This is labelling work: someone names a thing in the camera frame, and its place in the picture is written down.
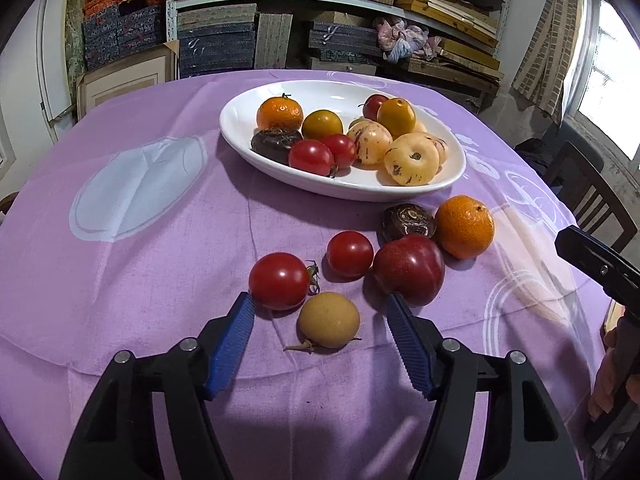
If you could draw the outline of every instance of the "fabric bundle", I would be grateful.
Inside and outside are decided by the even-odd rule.
[[[402,58],[412,56],[429,61],[436,56],[435,48],[441,40],[439,36],[430,38],[429,29],[407,26],[401,18],[389,20],[377,18],[373,23],[378,30],[378,46],[384,51],[383,58],[386,61],[395,64]]]

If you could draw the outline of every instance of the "window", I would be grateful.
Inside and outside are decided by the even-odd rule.
[[[568,113],[634,171],[640,155],[640,48],[607,0],[591,0],[590,7],[582,73]]]

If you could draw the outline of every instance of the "plate rim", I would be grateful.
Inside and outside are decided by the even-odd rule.
[[[460,141],[456,138],[455,134],[453,133],[453,131],[451,131],[451,128],[449,126],[446,125],[446,123],[444,123],[443,120],[434,117],[433,115],[431,115],[430,113],[428,113],[425,110],[420,110],[421,112],[427,114],[428,116],[432,117],[433,119],[436,119],[437,121],[441,122],[442,124],[444,124],[444,126],[446,126],[449,131],[451,131],[451,135],[452,138],[454,140],[454,142],[457,144],[457,146],[460,148],[460,152],[462,153],[462,165],[460,167],[460,169],[458,170],[458,172],[453,176],[450,177],[447,180],[444,180],[442,182],[439,182],[437,184],[423,184],[422,186],[371,186],[368,184],[356,184],[353,182],[344,182],[341,180],[335,180],[334,178],[327,178],[325,176],[320,176],[320,175],[316,175],[313,173],[308,173],[306,171],[302,171],[302,170],[297,170],[296,168],[292,168],[290,166],[285,166],[284,164],[279,164],[277,162],[272,161],[269,158],[266,158],[262,155],[259,155],[258,153],[255,153],[253,150],[251,149],[243,149],[241,150],[241,146],[239,145],[238,142],[234,142],[234,140],[232,139],[232,137],[230,138],[230,134],[225,132],[225,126],[223,123],[226,122],[226,117],[225,117],[225,113],[228,113],[228,109],[232,107],[233,103],[236,100],[239,100],[242,96],[244,96],[245,94],[248,94],[249,92],[253,92],[257,89],[260,88],[265,88],[268,86],[273,86],[273,85],[277,85],[277,84],[284,84],[284,83],[299,83],[299,82],[305,82],[305,83],[330,83],[332,85],[341,85],[341,86],[356,86],[356,87],[361,87],[361,88],[368,88],[365,85],[359,85],[357,83],[349,83],[346,81],[331,81],[331,80],[327,80],[327,79],[288,79],[288,80],[284,80],[284,81],[274,81],[271,83],[267,83],[264,85],[260,85],[260,86],[255,86],[253,88],[249,88],[247,90],[245,90],[244,92],[242,92],[241,94],[238,94],[237,96],[233,97],[232,99],[230,99],[228,102],[226,102],[226,104],[223,106],[222,110],[220,110],[220,116],[218,118],[218,123],[220,125],[220,133],[222,134],[223,139],[225,139],[226,143],[231,146],[235,152],[238,153],[238,155],[240,155],[242,158],[246,158],[246,156],[248,156],[251,160],[255,160],[257,162],[257,164],[260,164],[260,162],[262,162],[263,164],[265,164],[266,166],[273,168],[274,170],[281,170],[283,173],[288,174],[289,176],[295,177],[295,178],[306,178],[307,180],[311,180],[313,182],[317,182],[318,184],[324,184],[326,186],[334,186],[334,187],[341,187],[343,189],[349,189],[349,190],[360,190],[360,191],[367,191],[367,192],[371,192],[371,193],[385,193],[385,194],[396,194],[399,196],[405,196],[408,192],[410,192],[410,190],[412,192],[415,193],[415,195],[420,195],[423,193],[430,193],[430,192],[434,192],[434,191],[440,191],[442,189],[445,189],[447,187],[452,186],[453,184],[455,184],[461,177],[462,175],[465,173],[466,171],[466,153],[465,150],[462,148],[462,144],[460,144]],[[375,91],[375,93],[379,93],[379,94],[385,94],[387,96],[390,97],[396,97],[393,94],[390,94],[389,92],[385,92],[382,91],[381,89],[372,89]]]

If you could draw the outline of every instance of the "human hand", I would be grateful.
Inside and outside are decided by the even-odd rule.
[[[613,409],[613,388],[616,385],[616,366],[613,351],[618,342],[617,329],[604,336],[604,344],[609,347],[602,360],[600,370],[596,374],[596,383],[589,399],[588,409],[592,419],[598,418],[602,412],[609,413]],[[626,382],[629,398],[640,405],[640,375],[632,375]]]

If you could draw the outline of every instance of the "red tomato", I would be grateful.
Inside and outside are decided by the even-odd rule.
[[[339,170],[350,168],[356,160],[356,143],[351,137],[337,134],[325,137],[320,142],[331,150]]]
[[[339,276],[359,278],[371,266],[373,247],[365,235],[343,231],[329,241],[326,260],[331,270]]]
[[[410,234],[384,245],[373,260],[373,275],[387,294],[399,292],[413,304],[431,303],[444,281],[438,246],[424,235]]]
[[[289,150],[289,165],[307,173],[328,176],[334,166],[334,156],[319,140],[299,140]]]
[[[389,101],[389,98],[382,94],[372,94],[367,97],[367,100],[364,101],[364,106],[362,107],[362,115],[365,119],[371,119],[372,121],[378,120],[378,108],[380,105]]]
[[[260,258],[249,274],[249,292],[271,310],[299,306],[309,290],[305,264],[293,254],[271,253]]]

